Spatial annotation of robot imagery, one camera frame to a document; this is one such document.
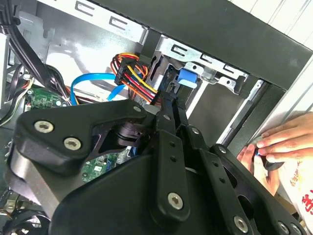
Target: metal panel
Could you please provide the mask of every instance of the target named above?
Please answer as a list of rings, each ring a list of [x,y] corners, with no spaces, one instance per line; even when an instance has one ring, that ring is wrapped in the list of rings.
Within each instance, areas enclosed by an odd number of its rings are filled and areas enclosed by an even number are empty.
[[[284,89],[312,55],[226,0],[96,2]]]
[[[9,38],[0,34],[0,109],[5,100],[6,67],[8,65]]]

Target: hand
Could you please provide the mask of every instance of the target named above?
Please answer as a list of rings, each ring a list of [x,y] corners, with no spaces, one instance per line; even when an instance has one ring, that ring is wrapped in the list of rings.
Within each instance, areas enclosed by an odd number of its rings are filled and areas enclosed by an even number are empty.
[[[259,154],[271,163],[313,160],[313,113],[308,113],[262,134]]]
[[[252,173],[252,157],[255,147],[250,144],[248,147],[243,148],[239,153],[237,159],[250,171],[251,174],[270,192],[273,196],[277,192],[279,186],[278,170],[269,171],[268,176],[263,167],[263,162],[260,156],[254,157],[254,172]]]

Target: black wire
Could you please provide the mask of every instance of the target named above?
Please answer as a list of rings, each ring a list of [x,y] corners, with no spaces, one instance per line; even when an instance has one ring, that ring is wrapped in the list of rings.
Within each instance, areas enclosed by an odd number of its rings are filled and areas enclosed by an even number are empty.
[[[49,91],[60,94],[54,86],[47,68],[27,43],[17,28],[18,20],[13,18],[11,0],[0,1],[0,24],[4,34],[10,35],[9,45],[23,66]]]
[[[9,95],[8,95],[8,98],[6,99],[6,102],[9,102],[11,99],[13,99],[13,96],[16,93],[17,85],[18,85],[18,82],[19,82],[19,78],[21,77],[20,76],[21,70],[22,70],[22,65],[19,65],[16,68],[16,70],[15,70],[13,76],[12,76],[10,90],[9,90]]]

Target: blue clip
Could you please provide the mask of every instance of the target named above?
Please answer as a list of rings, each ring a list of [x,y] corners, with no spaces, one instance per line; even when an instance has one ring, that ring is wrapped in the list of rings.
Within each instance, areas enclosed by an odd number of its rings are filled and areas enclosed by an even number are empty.
[[[181,69],[177,81],[179,84],[195,89],[197,87],[197,77],[196,73]]]

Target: green circuit board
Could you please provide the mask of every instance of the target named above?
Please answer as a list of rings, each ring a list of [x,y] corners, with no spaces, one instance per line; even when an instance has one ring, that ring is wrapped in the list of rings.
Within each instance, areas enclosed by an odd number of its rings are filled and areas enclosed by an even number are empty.
[[[26,97],[26,109],[49,109],[55,107],[67,106],[66,102],[59,96],[47,91],[44,88],[32,88],[28,91]],[[92,161],[86,162],[82,169],[82,178],[85,183],[99,177],[116,166],[118,157],[123,157],[128,154],[125,149],[120,153],[106,154]]]
[[[61,97],[44,88],[32,88],[28,91],[28,105],[30,109],[49,109],[66,106]]]
[[[86,162],[83,166],[82,177],[85,183],[103,175],[109,170],[115,168],[116,160],[119,156],[127,155],[128,150],[125,149],[120,153],[110,153],[98,157],[92,161]]]

